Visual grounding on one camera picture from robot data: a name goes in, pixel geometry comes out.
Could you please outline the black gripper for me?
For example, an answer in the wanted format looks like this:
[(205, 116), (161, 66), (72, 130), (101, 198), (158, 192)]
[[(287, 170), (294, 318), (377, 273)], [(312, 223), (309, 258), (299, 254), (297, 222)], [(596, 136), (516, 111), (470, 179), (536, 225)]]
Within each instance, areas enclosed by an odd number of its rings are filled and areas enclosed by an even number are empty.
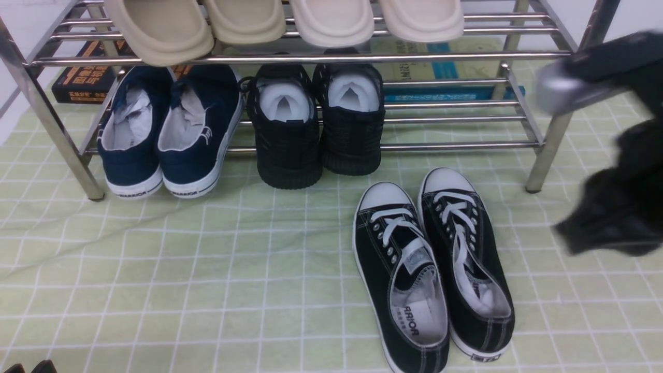
[(541, 68), (535, 97), (547, 115), (564, 115), (623, 92), (653, 116), (617, 138), (616, 167), (592, 174), (554, 231), (571, 255), (613, 250), (640, 257), (661, 248), (661, 30), (644, 30), (580, 50)]

